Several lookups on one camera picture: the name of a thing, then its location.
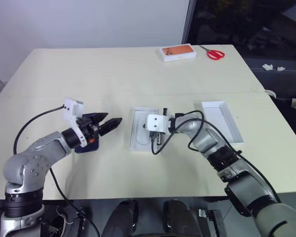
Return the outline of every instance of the red scissors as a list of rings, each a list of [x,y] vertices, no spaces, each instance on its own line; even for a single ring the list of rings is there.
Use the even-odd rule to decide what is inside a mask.
[[[210,49],[207,49],[203,46],[200,46],[201,48],[205,49],[207,51],[207,56],[210,58],[210,59],[213,59],[213,60],[220,60],[221,58],[224,58],[225,57],[225,54],[221,51],[218,51],[218,50],[210,50]]]

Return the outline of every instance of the orange phone box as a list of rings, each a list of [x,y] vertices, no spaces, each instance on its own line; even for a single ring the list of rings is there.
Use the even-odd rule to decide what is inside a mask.
[[[160,48],[159,52],[161,54],[163,62],[196,57],[196,51],[194,51],[191,44],[189,43]]]

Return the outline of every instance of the robotic arm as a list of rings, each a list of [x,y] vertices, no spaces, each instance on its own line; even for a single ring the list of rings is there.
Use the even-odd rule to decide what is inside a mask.
[[[82,103],[70,99],[65,101],[64,108],[65,119],[71,128],[38,139],[25,151],[12,156],[4,166],[7,183],[0,237],[44,236],[40,225],[44,213],[42,198],[45,176],[50,167],[75,147],[85,147],[98,135],[112,131],[122,120],[112,118],[99,125],[108,113],[83,117]]]
[[[194,114],[148,115],[145,128],[152,136],[176,131],[194,138],[194,146],[227,183],[225,192],[232,204],[241,215],[253,216],[262,237],[296,237],[296,211],[279,203],[262,177],[209,126],[204,124],[195,137],[201,123]]]

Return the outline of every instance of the white tray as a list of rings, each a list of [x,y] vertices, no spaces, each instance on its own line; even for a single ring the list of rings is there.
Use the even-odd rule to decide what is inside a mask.
[[[157,108],[143,108],[135,107],[133,116],[133,126],[130,138],[129,148],[132,151],[151,152],[151,141],[149,138],[149,131],[143,128],[148,114],[159,114]]]
[[[202,102],[204,116],[216,126],[231,145],[243,144],[243,138],[225,101]]]

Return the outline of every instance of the white table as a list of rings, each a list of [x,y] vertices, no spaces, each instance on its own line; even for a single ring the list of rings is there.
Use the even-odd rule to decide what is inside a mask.
[[[224,184],[188,137],[176,135],[164,151],[129,150],[134,107],[167,107],[188,112],[201,101],[225,100],[244,139],[239,147],[278,192],[296,191],[296,136],[263,87],[231,45],[209,46],[226,53],[214,62],[199,47],[195,59],[163,63],[155,48],[39,49],[33,51],[0,94],[0,199],[2,168],[12,155],[15,135],[33,116],[83,101],[84,112],[123,117],[100,138],[96,152],[72,154],[53,166],[69,198],[222,196]],[[68,128],[61,112],[34,121],[18,151],[55,130]],[[61,199],[50,174],[44,199]]]

